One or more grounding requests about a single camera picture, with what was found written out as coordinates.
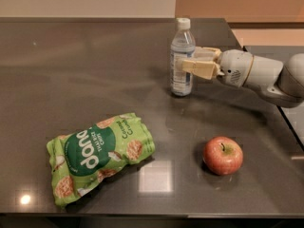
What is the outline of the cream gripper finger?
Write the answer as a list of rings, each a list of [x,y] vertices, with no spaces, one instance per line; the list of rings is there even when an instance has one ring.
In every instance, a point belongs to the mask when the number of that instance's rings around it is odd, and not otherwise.
[[[181,68],[205,80],[212,80],[220,75],[220,67],[214,61],[183,60]]]
[[[196,47],[194,57],[202,61],[216,61],[222,51],[216,47]]]

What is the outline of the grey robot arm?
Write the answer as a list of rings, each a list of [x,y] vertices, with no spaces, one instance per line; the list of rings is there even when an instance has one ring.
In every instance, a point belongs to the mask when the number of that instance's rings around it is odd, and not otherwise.
[[[281,107],[297,107],[304,101],[304,54],[286,63],[230,49],[196,47],[194,56],[179,59],[178,69],[205,80],[253,90],[261,99]]]

